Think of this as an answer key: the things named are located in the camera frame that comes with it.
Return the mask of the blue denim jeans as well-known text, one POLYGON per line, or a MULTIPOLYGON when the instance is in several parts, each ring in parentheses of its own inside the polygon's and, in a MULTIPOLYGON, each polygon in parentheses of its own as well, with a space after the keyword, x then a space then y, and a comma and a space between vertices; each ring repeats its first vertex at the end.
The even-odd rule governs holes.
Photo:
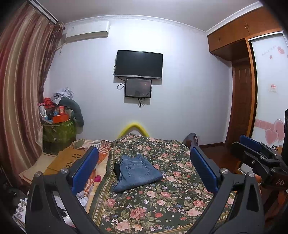
POLYGON ((123 155, 118 164, 120 164, 120 178, 113 187, 116 193, 154 183, 163 177, 162 173, 141 154, 135 157, 123 155))

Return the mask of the orange patterned blanket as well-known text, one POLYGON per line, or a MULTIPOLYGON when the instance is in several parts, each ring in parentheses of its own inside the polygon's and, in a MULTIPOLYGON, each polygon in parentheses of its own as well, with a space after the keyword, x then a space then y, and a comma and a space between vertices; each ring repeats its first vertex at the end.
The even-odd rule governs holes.
POLYGON ((80 198, 80 195, 77 195, 81 203, 83 203, 84 200, 87 201, 84 206, 87 213, 89 213, 97 187, 99 186, 101 180, 104 178, 104 175, 106 173, 108 156, 109 152, 112 149, 111 144, 112 143, 107 140, 80 139, 72 142, 69 146, 69 148, 83 151, 87 151, 90 146, 93 146, 99 151, 98 162, 93 169, 89 179, 87 180, 84 190, 80 192, 80 194, 83 196, 80 198))

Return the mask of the black folded garment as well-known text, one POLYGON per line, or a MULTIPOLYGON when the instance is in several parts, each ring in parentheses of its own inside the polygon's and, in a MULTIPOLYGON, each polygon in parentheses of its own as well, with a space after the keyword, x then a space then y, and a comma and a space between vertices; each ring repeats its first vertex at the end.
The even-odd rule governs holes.
POLYGON ((114 172, 117 180, 119 180, 119 178, 120 178, 120 164, 118 164, 118 163, 114 164, 113 172, 114 172))

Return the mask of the green covered storage box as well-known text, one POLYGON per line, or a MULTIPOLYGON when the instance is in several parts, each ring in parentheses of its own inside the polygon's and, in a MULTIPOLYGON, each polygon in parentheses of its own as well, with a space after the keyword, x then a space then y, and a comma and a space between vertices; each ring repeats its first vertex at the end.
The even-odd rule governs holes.
POLYGON ((76 140, 76 126, 72 120, 42 126, 43 152, 57 155, 76 140))

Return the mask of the dark floral bedspread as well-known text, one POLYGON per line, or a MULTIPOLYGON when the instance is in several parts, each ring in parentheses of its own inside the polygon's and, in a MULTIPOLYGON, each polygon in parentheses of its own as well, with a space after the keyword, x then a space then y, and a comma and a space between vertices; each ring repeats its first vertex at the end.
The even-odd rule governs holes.
POLYGON ((176 140, 128 134, 112 143, 106 173, 93 197, 89 216, 103 233, 187 233, 212 197, 192 165, 186 146, 176 140), (138 154, 162 173, 162 179, 114 192, 114 164, 123 155, 138 154))

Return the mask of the grey stuffed pillow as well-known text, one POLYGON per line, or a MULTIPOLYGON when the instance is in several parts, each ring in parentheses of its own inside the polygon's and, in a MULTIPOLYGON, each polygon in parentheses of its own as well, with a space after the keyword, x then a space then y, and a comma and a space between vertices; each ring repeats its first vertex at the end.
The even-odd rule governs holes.
POLYGON ((71 110, 70 117, 78 127, 84 126, 84 118, 82 116, 80 106, 77 104, 76 101, 70 98, 62 98, 59 102, 59 105, 71 110))

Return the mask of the orange box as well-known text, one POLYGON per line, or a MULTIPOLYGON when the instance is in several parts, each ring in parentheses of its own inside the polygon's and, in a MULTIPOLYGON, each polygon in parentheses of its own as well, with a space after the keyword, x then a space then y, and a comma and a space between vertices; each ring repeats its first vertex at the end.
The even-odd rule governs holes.
POLYGON ((69 120, 68 114, 59 114, 57 116, 53 116, 52 118, 53 124, 62 123, 69 120))

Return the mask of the yellow curved footboard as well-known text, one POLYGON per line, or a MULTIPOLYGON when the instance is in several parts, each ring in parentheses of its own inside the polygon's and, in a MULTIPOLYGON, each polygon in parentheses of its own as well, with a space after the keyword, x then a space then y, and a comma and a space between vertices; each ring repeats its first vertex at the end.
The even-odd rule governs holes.
POLYGON ((132 122, 132 123, 126 125, 125 128, 122 129, 122 131, 118 135, 118 138, 125 136, 127 133, 129 133, 131 131, 137 131, 142 136, 149 137, 148 132, 145 130, 145 128, 142 125, 140 125, 140 123, 132 122))

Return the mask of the white sliding wardrobe door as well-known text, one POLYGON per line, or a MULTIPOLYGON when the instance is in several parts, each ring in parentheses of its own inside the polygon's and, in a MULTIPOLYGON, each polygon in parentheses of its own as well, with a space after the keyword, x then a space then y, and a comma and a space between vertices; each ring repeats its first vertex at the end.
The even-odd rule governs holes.
POLYGON ((287 39, 271 33, 251 42, 257 78, 257 104, 252 139, 267 146, 283 145, 287 109, 287 39))

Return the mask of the wooden wardrobe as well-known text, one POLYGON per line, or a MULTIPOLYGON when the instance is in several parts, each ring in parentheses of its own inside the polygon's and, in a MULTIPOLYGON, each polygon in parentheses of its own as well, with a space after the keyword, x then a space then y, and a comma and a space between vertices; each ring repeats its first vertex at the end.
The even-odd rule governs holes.
POLYGON ((207 31, 212 55, 232 64, 232 104, 226 147, 241 135, 250 137, 257 107, 255 59, 249 39, 281 30, 265 7, 252 4, 207 31))

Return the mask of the white air conditioner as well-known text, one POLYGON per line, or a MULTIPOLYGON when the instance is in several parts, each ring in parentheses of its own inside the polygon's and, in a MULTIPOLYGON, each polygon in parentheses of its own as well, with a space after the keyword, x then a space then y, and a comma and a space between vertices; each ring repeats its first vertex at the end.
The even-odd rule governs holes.
POLYGON ((71 43, 87 39, 107 38, 109 29, 109 21, 87 22, 69 26, 66 32, 65 42, 71 43))

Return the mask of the striped maroon curtain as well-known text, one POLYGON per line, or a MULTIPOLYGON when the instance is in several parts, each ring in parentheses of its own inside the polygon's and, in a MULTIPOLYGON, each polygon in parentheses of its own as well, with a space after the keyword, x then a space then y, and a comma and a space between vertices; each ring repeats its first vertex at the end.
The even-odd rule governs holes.
POLYGON ((1 163, 16 186, 42 153, 39 104, 63 27, 25 1, 1 29, 1 163))

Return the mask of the small black wall monitor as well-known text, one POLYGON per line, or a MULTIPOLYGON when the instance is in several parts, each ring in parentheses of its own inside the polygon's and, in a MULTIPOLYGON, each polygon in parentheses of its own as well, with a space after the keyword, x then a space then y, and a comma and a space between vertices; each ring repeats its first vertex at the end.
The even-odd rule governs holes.
POLYGON ((125 82, 126 98, 151 98, 152 80, 127 78, 125 82))

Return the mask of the black wall television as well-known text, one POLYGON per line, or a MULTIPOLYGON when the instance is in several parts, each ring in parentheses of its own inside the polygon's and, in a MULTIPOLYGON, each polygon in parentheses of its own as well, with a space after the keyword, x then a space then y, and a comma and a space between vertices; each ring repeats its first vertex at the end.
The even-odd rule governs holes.
POLYGON ((119 77, 162 79, 163 54, 118 50, 114 72, 119 77))

